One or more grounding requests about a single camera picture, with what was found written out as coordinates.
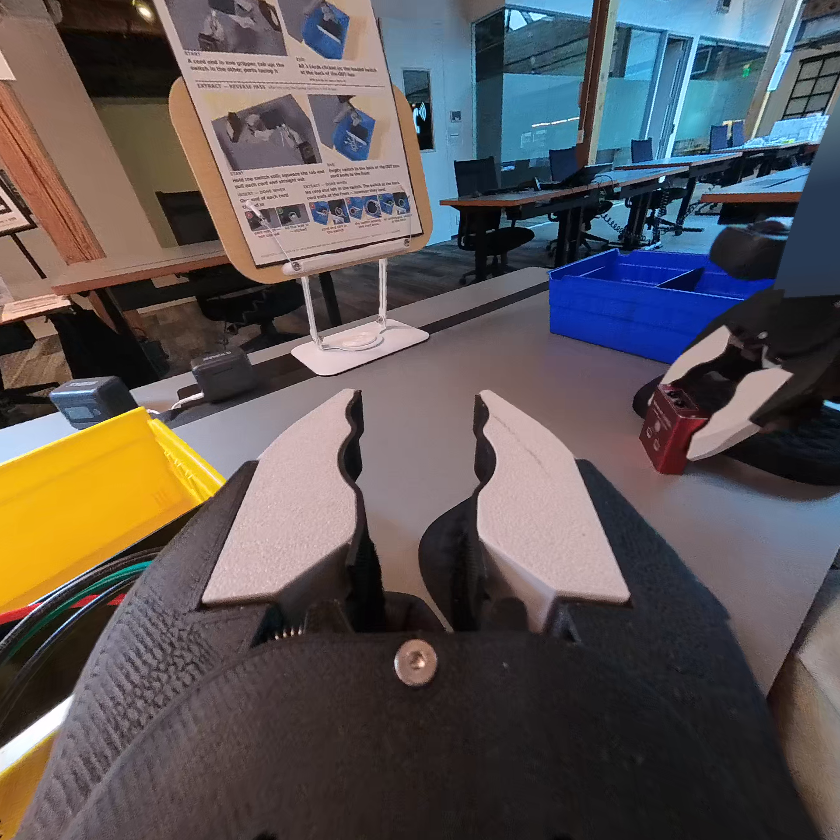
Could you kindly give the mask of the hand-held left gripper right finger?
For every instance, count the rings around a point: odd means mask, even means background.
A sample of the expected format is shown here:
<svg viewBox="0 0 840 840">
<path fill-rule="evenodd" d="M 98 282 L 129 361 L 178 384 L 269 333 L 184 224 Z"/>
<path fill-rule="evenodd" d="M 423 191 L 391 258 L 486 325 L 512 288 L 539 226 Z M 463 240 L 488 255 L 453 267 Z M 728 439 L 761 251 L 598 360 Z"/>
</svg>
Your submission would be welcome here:
<svg viewBox="0 0 840 840">
<path fill-rule="evenodd" d="M 476 631 L 517 602 L 546 631 L 561 604 L 628 607 L 631 592 L 578 460 L 548 428 L 490 390 L 474 404 L 476 487 L 456 519 L 453 628 Z"/>
</svg>

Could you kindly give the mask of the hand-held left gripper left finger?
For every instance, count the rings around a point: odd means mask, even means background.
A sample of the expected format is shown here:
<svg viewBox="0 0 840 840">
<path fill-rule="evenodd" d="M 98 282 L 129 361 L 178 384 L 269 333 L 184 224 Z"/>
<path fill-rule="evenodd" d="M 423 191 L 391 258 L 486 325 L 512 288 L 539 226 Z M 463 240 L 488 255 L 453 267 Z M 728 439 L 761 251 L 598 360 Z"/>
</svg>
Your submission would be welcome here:
<svg viewBox="0 0 840 840">
<path fill-rule="evenodd" d="M 259 458 L 202 596 L 204 607 L 274 606 L 300 627 L 337 602 L 352 630 L 385 630 L 382 569 L 358 487 L 362 394 L 341 390 Z"/>
</svg>

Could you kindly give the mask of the red network switch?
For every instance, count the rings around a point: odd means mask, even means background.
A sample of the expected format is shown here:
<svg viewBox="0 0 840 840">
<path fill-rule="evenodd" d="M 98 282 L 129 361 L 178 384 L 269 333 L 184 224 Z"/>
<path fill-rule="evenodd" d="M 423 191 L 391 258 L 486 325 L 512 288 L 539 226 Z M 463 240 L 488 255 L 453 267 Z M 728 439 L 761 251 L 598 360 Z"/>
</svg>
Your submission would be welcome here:
<svg viewBox="0 0 840 840">
<path fill-rule="evenodd" d="M 639 440 L 661 475 L 681 476 L 688 464 L 691 439 L 710 413 L 683 390 L 657 384 L 645 409 Z"/>
</svg>

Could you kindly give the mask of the blue plastic bin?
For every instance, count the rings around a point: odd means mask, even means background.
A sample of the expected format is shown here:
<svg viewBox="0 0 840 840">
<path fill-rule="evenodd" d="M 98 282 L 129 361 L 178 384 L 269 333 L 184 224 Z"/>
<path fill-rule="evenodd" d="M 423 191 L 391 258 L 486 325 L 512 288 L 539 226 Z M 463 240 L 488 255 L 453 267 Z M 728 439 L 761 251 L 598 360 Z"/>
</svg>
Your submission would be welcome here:
<svg viewBox="0 0 840 840">
<path fill-rule="evenodd" d="M 631 264 L 706 271 L 687 292 L 627 281 L 624 270 Z M 734 278 L 707 255 L 611 249 L 549 272 L 549 327 L 567 338 L 671 363 L 709 322 L 773 283 Z"/>
</svg>

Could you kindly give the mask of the yellow plastic bin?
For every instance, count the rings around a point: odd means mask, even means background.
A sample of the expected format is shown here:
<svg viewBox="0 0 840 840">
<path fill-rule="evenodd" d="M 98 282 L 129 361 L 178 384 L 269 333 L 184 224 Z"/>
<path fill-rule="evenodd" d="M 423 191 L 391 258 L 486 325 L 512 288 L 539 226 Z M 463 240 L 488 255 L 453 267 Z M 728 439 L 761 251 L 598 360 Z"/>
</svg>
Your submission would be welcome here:
<svg viewBox="0 0 840 840">
<path fill-rule="evenodd" d="M 224 483 L 143 408 L 2 464 L 2 838 L 34 797 L 89 648 Z"/>
</svg>

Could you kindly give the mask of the black quilted pad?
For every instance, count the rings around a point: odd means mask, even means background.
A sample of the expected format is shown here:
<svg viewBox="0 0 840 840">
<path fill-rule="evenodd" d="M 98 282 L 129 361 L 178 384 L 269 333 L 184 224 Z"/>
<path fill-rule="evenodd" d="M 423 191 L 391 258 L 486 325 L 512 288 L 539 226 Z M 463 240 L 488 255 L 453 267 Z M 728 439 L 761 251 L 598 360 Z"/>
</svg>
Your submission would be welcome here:
<svg viewBox="0 0 840 840">
<path fill-rule="evenodd" d="M 633 397 L 633 411 L 645 417 L 648 403 L 662 376 L 644 384 Z M 698 407 L 717 410 L 734 391 L 734 383 L 708 374 L 691 386 Z M 734 445 L 724 455 L 744 465 L 781 478 L 818 487 L 839 485 L 839 410 L 825 402 L 819 414 L 796 428 L 756 434 Z"/>
</svg>

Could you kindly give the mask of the black bin divider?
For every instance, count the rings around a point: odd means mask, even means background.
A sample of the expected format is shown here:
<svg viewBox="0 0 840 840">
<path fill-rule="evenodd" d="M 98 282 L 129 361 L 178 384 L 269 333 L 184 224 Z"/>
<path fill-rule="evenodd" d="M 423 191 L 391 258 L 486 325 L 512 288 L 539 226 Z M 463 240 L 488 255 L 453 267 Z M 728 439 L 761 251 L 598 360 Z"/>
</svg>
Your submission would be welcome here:
<svg viewBox="0 0 840 840">
<path fill-rule="evenodd" d="M 704 266 L 659 266 L 631 264 L 624 272 L 627 281 L 640 286 L 693 292 L 704 276 Z"/>
</svg>

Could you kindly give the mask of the wooden office desk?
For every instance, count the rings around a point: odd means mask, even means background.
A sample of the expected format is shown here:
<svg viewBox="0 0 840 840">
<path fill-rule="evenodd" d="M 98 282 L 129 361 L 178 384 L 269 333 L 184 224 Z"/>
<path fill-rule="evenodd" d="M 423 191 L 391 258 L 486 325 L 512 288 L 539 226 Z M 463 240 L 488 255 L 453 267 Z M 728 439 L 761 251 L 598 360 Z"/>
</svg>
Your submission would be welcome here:
<svg viewBox="0 0 840 840">
<path fill-rule="evenodd" d="M 484 192 L 444 199 L 441 206 L 458 212 L 457 247 L 474 256 L 474 267 L 459 280 L 461 286 L 476 284 L 509 272 L 508 255 L 526 244 L 516 224 L 546 216 L 556 223 L 552 268 L 566 266 L 578 257 L 586 233 L 586 218 L 602 215 L 602 205 L 629 200 L 627 223 L 618 227 L 616 241 L 608 248 L 654 249 L 644 238 L 644 222 L 652 197 L 686 175 L 685 165 L 648 167 L 606 172 L 592 183 L 561 188 L 529 188 L 515 192 Z"/>
</svg>

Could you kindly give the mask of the black office chair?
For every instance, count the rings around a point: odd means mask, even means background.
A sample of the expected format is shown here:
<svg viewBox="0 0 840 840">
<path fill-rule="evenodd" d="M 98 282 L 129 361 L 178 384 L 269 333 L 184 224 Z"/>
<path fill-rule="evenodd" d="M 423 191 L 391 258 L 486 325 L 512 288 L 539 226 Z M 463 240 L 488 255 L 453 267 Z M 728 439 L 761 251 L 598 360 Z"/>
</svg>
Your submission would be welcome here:
<svg viewBox="0 0 840 840">
<path fill-rule="evenodd" d="M 490 156 L 454 163 L 458 197 L 481 198 L 500 193 L 495 159 Z M 530 244 L 534 233 L 526 227 L 501 225 L 501 209 L 486 211 L 458 210 L 457 247 L 476 255 L 476 267 L 459 280 L 460 286 L 482 277 L 498 277 L 509 272 L 508 255 Z"/>
<path fill-rule="evenodd" d="M 218 239 L 200 192 L 157 192 L 156 197 L 179 246 Z M 261 286 L 231 264 L 192 270 L 186 277 L 206 319 L 221 322 L 232 334 L 246 327 L 259 328 L 259 336 L 244 344 L 245 352 L 287 341 L 288 337 L 277 329 L 275 321 L 303 304 L 302 292 L 295 285 L 291 284 L 288 290 Z"/>
</svg>

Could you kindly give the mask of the light wooden table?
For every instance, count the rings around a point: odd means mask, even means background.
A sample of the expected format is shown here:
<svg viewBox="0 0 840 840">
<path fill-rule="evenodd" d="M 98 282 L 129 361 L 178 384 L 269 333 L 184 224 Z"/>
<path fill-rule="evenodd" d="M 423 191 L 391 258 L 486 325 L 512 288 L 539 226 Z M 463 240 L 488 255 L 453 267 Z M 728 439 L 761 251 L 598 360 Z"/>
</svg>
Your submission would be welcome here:
<svg viewBox="0 0 840 840">
<path fill-rule="evenodd" d="M 230 262 L 219 241 L 158 248 L 138 255 L 106 257 L 78 262 L 49 279 L 56 295 L 68 296 L 130 284 L 141 280 L 181 275 Z"/>
</svg>

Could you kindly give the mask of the printed instruction sheet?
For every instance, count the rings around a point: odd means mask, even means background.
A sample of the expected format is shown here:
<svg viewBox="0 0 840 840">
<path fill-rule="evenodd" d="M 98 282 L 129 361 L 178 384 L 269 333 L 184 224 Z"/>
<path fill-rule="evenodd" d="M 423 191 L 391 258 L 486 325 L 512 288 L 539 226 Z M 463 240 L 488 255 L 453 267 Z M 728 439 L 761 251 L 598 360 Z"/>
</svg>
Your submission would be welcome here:
<svg viewBox="0 0 840 840">
<path fill-rule="evenodd" d="M 371 2 L 154 2 L 258 267 L 424 233 Z"/>
</svg>

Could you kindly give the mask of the black phone icon sign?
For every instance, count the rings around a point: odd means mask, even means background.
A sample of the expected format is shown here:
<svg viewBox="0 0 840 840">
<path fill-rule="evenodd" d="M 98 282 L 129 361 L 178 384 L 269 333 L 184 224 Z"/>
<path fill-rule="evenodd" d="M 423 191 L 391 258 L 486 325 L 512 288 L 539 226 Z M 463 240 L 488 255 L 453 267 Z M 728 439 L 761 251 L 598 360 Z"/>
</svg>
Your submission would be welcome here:
<svg viewBox="0 0 840 840">
<path fill-rule="evenodd" d="M 434 114 L 431 71 L 403 69 L 403 92 L 412 111 L 420 151 L 434 151 Z"/>
</svg>

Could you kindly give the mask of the framed picture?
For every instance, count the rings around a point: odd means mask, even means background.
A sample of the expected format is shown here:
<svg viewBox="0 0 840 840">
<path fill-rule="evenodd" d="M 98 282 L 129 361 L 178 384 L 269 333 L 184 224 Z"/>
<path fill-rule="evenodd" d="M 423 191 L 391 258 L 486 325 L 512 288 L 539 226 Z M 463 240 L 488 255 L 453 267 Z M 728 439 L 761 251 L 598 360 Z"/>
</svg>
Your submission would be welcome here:
<svg viewBox="0 0 840 840">
<path fill-rule="evenodd" d="M 1 236 L 36 229 L 37 223 L 12 180 L 1 169 Z"/>
</svg>

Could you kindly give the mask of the wooden post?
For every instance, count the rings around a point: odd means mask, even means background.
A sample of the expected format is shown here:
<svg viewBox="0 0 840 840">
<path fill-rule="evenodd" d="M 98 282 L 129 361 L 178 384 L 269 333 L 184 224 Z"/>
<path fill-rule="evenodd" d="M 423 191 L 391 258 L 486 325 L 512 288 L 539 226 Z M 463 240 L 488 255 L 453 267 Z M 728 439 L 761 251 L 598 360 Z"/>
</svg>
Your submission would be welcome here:
<svg viewBox="0 0 840 840">
<path fill-rule="evenodd" d="M 619 1 L 594 1 L 587 37 L 575 148 L 579 166 L 595 162 L 606 103 Z"/>
</svg>

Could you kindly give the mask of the wooden door frame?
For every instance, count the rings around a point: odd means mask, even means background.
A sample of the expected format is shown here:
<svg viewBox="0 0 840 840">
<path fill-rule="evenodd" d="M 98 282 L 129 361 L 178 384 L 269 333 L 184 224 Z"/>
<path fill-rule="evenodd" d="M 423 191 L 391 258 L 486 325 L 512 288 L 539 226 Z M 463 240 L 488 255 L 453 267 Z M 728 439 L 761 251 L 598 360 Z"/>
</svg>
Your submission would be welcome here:
<svg viewBox="0 0 840 840">
<path fill-rule="evenodd" d="M 106 256 L 9 81 L 1 82 L 1 158 L 66 264 Z"/>
</svg>

